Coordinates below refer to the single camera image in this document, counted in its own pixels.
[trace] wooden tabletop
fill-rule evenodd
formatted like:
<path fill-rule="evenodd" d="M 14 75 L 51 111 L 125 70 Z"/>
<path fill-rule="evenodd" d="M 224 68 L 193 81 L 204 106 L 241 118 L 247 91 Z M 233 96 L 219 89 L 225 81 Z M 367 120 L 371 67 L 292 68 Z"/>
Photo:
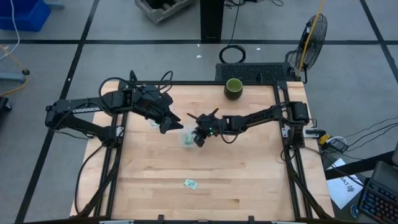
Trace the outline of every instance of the wooden tabletop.
<path fill-rule="evenodd" d="M 117 82 L 111 82 L 103 91 L 117 87 Z M 302 83 L 288 83 L 288 87 L 291 101 L 307 102 Z M 166 220 L 248 220 L 254 215 L 258 221 L 294 220 L 286 165 L 280 159 L 278 122 L 248 129 L 233 144 L 211 137 L 202 148 L 186 148 L 179 140 L 181 132 L 195 127 L 187 113 L 198 116 L 215 108 L 220 109 L 217 117 L 253 113 L 275 104 L 273 88 L 245 86 L 237 101 L 226 100 L 223 86 L 174 85 L 169 94 L 174 100 L 171 109 L 185 129 L 163 135 L 143 117 L 129 113 L 112 218 L 155 220 L 161 214 Z M 111 117 L 96 113 L 93 122 L 108 126 Z M 305 143 L 318 149 L 316 140 L 306 139 Z M 90 140 L 85 158 L 99 145 L 97 139 Z M 104 152 L 95 155 L 81 175 L 80 209 L 98 188 Z M 320 156 L 308 149 L 302 149 L 301 155 L 309 191 L 334 216 Z M 197 189 L 184 186 L 186 179 L 198 182 Z M 304 217 L 298 188 L 297 192 Z M 107 197 L 106 192 L 102 214 Z"/>

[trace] yellow cable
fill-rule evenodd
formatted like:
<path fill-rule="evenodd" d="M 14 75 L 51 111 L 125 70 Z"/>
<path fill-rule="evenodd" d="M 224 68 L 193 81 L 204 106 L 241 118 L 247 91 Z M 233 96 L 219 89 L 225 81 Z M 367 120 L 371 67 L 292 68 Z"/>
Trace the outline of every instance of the yellow cable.
<path fill-rule="evenodd" d="M 303 54 L 301 55 L 300 64 L 299 64 L 299 66 L 298 66 L 297 76 L 300 75 L 301 68 L 303 67 L 304 56 L 305 56 L 305 53 L 307 52 L 307 46 L 308 46 L 308 43 L 310 42 L 310 39 L 311 39 L 313 30 L 314 30 L 314 28 L 315 28 L 315 25 L 317 24 L 318 17 L 319 17 L 319 15 L 321 14 L 322 7 L 323 7 L 323 3 L 325 3 L 325 0 L 322 0 L 320 6 L 319 6 L 319 8 L 318 8 L 317 15 L 315 16 L 315 20 L 314 20 L 314 22 L 313 22 L 313 24 L 312 24 L 312 26 L 311 26 L 310 34 L 308 35 L 307 41 L 305 41 Z"/>
<path fill-rule="evenodd" d="M 5 53 L 8 54 L 8 56 L 10 56 L 10 57 L 16 62 L 16 63 L 18 64 L 18 66 L 19 66 L 22 70 L 27 70 L 27 69 L 25 68 L 25 66 L 18 60 L 18 58 L 16 58 L 15 56 L 13 56 L 12 53 L 10 53 L 10 52 L 9 52 L 7 49 L 5 49 L 2 45 L 0 45 L 0 48 L 1 48 L 3 51 L 5 51 Z M 1 93 L 0 96 L 5 96 L 5 95 L 14 93 L 14 92 L 16 92 L 16 91 L 18 91 L 18 90 L 21 90 L 21 89 L 25 88 L 25 86 L 27 85 L 28 79 L 29 79 L 29 76 L 26 75 L 26 76 L 25 76 L 25 82 L 24 82 L 24 84 L 22 84 L 20 87 L 15 88 L 15 89 L 13 89 L 13 90 L 7 91 L 7 92 L 5 92 L 5 93 Z"/>

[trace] gray floor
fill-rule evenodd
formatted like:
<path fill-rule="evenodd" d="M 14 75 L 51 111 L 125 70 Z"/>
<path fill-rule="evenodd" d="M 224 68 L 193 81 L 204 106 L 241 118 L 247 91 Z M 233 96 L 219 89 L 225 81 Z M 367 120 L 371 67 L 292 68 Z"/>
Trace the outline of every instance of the gray floor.
<path fill-rule="evenodd" d="M 366 0 L 386 40 L 398 40 L 396 0 Z M 54 8 L 38 33 L 21 32 L 22 39 L 79 40 L 93 0 L 64 0 L 64 10 Z M 317 11 L 319 1 L 285 0 L 283 7 L 269 0 L 247 3 L 239 11 L 235 39 L 298 40 L 303 26 Z M 132 0 L 100 0 L 88 40 L 175 40 L 200 38 L 200 10 L 195 4 L 159 25 L 151 23 Z M 223 39 L 229 39 L 236 8 L 224 10 Z M 327 1 L 328 40 L 376 40 L 357 0 Z M 1 39 L 15 39 L 0 30 Z M 224 45 L 85 45 L 68 98 L 95 96 L 98 85 L 110 76 L 127 77 L 133 69 L 141 80 L 158 80 L 174 71 L 175 80 L 214 80 L 218 52 Z M 295 45 L 243 45 L 247 62 L 281 62 Z M 15 55 L 31 70 L 25 89 L 10 96 L 14 107 L 0 125 L 0 223 L 15 220 L 47 129 L 46 105 L 56 101 L 70 69 L 77 45 L 21 44 Z M 389 45 L 394 58 L 398 46 Z M 238 55 L 226 51 L 226 59 Z M 18 72 L 7 58 L 0 71 Z M 306 92 L 318 126 L 344 136 L 380 120 L 397 116 L 398 84 L 380 45 L 325 45 L 309 71 Z M 1 82 L 0 92 L 15 83 Z M 398 129 L 348 155 L 367 158 L 391 151 Z M 86 142 L 56 134 L 40 176 L 26 221 L 66 218 L 73 201 L 76 175 Z"/>

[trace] paper sticker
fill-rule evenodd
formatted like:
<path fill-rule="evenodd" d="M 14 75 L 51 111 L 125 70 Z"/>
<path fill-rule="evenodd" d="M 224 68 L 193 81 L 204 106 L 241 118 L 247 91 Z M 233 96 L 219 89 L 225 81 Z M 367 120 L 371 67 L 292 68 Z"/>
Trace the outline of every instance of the paper sticker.
<path fill-rule="evenodd" d="M 198 183 L 195 182 L 194 180 L 190 180 L 190 179 L 185 180 L 184 185 L 187 187 L 190 187 L 193 190 L 196 190 L 198 187 Z"/>
<path fill-rule="evenodd" d="M 346 163 L 339 158 L 335 163 L 333 163 L 333 167 L 343 166 Z M 354 180 L 357 182 L 361 182 L 357 179 L 356 175 L 351 175 Z M 358 185 L 357 183 L 353 182 L 348 177 L 339 177 L 332 180 L 327 181 L 330 198 L 336 203 L 337 207 L 343 209 L 344 206 L 348 204 L 350 200 L 352 200 L 355 195 L 360 193 L 362 190 L 362 186 Z"/>

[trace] green cup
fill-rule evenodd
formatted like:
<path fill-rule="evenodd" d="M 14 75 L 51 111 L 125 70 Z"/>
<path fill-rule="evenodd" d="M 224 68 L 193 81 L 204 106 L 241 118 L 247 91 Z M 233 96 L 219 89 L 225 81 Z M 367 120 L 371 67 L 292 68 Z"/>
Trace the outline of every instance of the green cup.
<path fill-rule="evenodd" d="M 243 92 L 243 84 L 237 78 L 231 78 L 224 86 L 224 95 L 229 100 L 237 100 L 241 97 Z"/>

